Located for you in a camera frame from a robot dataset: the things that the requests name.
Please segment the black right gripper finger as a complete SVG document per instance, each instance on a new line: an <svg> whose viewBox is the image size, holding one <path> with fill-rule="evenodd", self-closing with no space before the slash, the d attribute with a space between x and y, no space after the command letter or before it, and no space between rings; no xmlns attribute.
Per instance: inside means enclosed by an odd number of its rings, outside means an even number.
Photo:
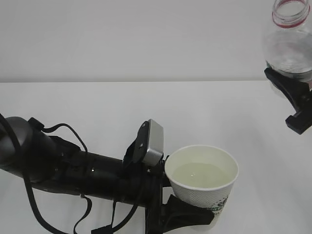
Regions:
<svg viewBox="0 0 312 234"><path fill-rule="evenodd" d="M267 79L279 89L295 109L295 114L286 118L286 125L299 135L312 126L312 91L308 83L283 76L266 68Z"/></svg>

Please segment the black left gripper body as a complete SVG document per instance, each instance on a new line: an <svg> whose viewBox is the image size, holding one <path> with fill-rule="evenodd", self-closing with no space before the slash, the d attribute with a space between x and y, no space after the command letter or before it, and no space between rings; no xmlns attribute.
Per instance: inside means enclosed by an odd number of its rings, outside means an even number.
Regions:
<svg viewBox="0 0 312 234"><path fill-rule="evenodd" d="M162 234L163 233L163 187L170 187L164 166L167 156L162 156L159 163L148 168L148 175L151 176L151 200L145 208L145 233L146 234Z"/></svg>

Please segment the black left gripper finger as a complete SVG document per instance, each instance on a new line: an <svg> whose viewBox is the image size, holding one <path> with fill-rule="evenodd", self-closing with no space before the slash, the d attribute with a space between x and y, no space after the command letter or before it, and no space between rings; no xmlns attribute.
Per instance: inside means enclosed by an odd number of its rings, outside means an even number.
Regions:
<svg viewBox="0 0 312 234"><path fill-rule="evenodd" d="M163 233L183 227L209 225L214 217L208 208L193 206L170 195L163 205Z"/></svg>

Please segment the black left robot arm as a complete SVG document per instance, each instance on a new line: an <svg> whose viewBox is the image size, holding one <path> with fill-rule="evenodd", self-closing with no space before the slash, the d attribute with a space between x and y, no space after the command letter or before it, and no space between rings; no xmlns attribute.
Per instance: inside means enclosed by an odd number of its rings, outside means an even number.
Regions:
<svg viewBox="0 0 312 234"><path fill-rule="evenodd" d="M59 230L41 216L34 189L55 194L78 195L92 208L91 197L131 204L119 223L93 229L113 234L123 228L138 207L145 209L145 232L163 234L181 227L208 225L214 214L188 204L174 195L162 202L170 182L164 171L163 127L150 119L142 123L123 159L94 154L86 145L75 145L56 135L59 124L46 128L35 118L1 117L0 168L24 181L28 200L39 224L53 234Z"/></svg>

